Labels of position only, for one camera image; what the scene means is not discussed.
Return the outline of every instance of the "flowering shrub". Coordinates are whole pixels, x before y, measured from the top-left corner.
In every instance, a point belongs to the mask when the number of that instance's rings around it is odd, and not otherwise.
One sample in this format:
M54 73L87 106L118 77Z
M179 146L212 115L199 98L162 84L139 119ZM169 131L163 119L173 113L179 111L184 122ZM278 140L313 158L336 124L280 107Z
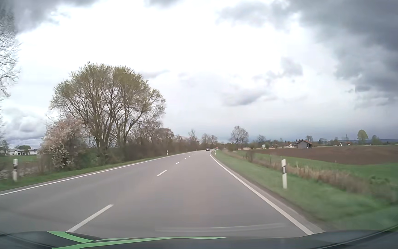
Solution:
M83 122L67 117L47 126L40 153L50 155L55 168L75 170L86 148Z

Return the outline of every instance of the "white solid edge line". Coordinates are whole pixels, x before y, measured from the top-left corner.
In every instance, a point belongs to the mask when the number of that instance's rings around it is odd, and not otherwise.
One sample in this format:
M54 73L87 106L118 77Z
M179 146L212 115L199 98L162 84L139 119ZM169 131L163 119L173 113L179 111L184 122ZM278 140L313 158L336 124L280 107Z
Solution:
M160 176L161 174L165 173L167 170L164 170L163 172L159 173L157 176Z
M222 166L222 164L220 164L216 159L214 159L214 157L211 155L210 152L210 157L217 163L219 164L219 166L221 166L225 171L227 171L228 173L230 173L230 175L232 175L234 178L236 178L240 183L244 184L248 189L250 189L251 191L253 191L257 196L259 196L260 198L262 198L262 200L264 200L266 203L268 203L271 207L273 207L274 209L276 209L279 213L281 213L283 216L285 216L285 218L287 218L290 222L292 222L294 225L296 225L298 228L300 228L304 233L306 233L307 235L311 235L314 234L311 230L309 230L306 226L304 226L302 223L298 222L295 218L293 218L291 215L289 215L287 212L285 212L283 209L281 209L280 207L278 207L276 204L274 204L272 201L270 201L269 199L267 199L265 196L263 196L261 193L257 192L255 189L253 189L250 185L246 184L244 181L242 181L239 177L237 177L235 174L233 174L231 171L229 171L227 168L225 168L224 166Z
M101 213L107 211L107 209L109 209L111 207L113 207L113 204L107 205L107 207L104 207L103 209L99 210L98 212L92 214L90 217L88 217L85 220L83 220L80 223L78 223L76 226L68 229L67 232L68 233L72 233L72 232L78 230L80 227L82 227L83 225L87 224L89 221L91 221L92 219L96 218L98 215L100 215Z
M99 173L107 172L107 171L110 171L110 170L120 169L120 168L132 166L132 165L136 165L136 164L140 164L140 163L146 163L146 162L150 162L150 161L155 161L155 160L159 160L159 159L163 159L163 158L167 158L167 157L170 157L170 156L164 156L164 157L155 158L155 159L142 161L142 162L138 162L138 163L127 164L127 165L124 165L124 166L114 167L114 168L110 168L110 169L106 169L106 170L98 171L98 172L93 172L93 173L86 174L86 175L78 175L78 176L75 176L75 177L72 177L72 178L67 178L67 179L59 180L59 181L52 182L52 183L41 184L41 185L36 185L36 186L33 186L33 187L18 189L18 190L10 191L10 192L7 192L7 193L2 193L2 194L0 194L0 196L8 195L8 194L16 193L16 192L21 192L21 191L32 189L32 188L47 186L47 185L50 185L50 184L57 184L57 183L65 182L65 181L68 181L68 180L73 180L73 179L80 178L80 177L85 177L85 176L89 176L89 175L99 174Z

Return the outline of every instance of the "red roof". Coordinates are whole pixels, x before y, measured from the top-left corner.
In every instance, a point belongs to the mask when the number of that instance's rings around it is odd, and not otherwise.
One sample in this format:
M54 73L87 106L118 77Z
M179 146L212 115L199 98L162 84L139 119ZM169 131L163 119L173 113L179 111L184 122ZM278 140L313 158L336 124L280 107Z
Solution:
M308 140L304 140L304 139L302 139L302 140L300 140L299 142L297 142L297 143L300 143L300 142L302 142L302 141L305 141L305 142L307 142L308 144L312 144L311 142L309 142Z

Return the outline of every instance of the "road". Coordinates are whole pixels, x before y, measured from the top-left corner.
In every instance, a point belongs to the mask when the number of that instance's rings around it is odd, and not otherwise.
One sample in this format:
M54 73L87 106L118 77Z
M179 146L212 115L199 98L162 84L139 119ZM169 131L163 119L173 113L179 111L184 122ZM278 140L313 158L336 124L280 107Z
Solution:
M6 233L69 230L98 237L308 233L207 151L7 192L0 195L0 231Z

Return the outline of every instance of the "car hood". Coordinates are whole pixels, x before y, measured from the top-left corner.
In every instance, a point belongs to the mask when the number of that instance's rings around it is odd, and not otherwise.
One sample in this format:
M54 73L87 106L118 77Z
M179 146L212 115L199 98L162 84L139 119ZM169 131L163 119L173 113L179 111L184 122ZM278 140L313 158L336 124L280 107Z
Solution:
M153 249L309 249L338 246L366 248L398 248L398 232L348 230L325 232L303 237L147 237L100 238L59 231L35 231L0 235L4 249L81 249L81 248L153 248Z

